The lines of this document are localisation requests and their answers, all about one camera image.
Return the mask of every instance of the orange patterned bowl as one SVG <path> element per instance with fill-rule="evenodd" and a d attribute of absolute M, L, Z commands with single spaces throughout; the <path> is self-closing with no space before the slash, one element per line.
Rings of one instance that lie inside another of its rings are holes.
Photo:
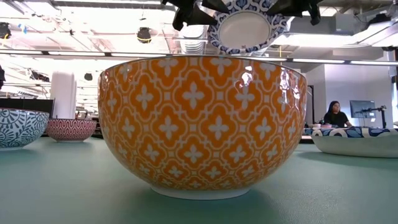
<path fill-rule="evenodd" d="M 116 159 L 160 194 L 245 194 L 291 155 L 307 82 L 272 63 L 178 56 L 126 62 L 99 78 L 99 120 Z"/>

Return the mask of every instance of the black shirt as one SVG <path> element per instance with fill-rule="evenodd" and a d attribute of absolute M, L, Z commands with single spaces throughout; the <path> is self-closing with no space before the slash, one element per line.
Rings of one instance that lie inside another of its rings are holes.
<path fill-rule="evenodd" d="M 345 127 L 345 124 L 348 121 L 347 115 L 341 111 L 337 114 L 326 113 L 323 119 L 325 120 L 325 123 L 337 125 L 339 128 Z"/>
<path fill-rule="evenodd" d="M 0 66 L 0 81 L 6 81 L 5 71 Z"/>

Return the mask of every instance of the red patterned bowl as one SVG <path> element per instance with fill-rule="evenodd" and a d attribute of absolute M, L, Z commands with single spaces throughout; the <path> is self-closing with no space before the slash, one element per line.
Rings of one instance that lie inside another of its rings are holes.
<path fill-rule="evenodd" d="M 57 142 L 82 142 L 94 134 L 97 122 L 83 119 L 50 119 L 46 133 Z"/>

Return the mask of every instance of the desk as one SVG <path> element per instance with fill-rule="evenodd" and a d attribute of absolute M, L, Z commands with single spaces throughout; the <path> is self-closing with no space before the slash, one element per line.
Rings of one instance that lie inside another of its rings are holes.
<path fill-rule="evenodd" d="M 398 160 L 324 154 L 299 145 L 238 198 L 168 198 L 130 174 L 101 139 L 40 138 L 0 152 L 2 224 L 397 224 Z"/>

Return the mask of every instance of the computer monitor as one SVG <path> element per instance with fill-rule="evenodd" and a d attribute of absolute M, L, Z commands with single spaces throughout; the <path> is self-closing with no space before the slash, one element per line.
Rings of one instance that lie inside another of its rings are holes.
<path fill-rule="evenodd" d="M 0 106 L 2 108 L 12 108 L 12 109 L 25 109 L 47 112 L 52 118 L 52 113 L 54 109 L 54 100 L 46 99 L 24 99 L 24 98 L 0 98 Z"/>
<path fill-rule="evenodd" d="M 376 108 L 374 101 L 350 100 L 349 107 L 351 109 L 352 118 L 376 118 L 376 111 L 364 111 Z"/>

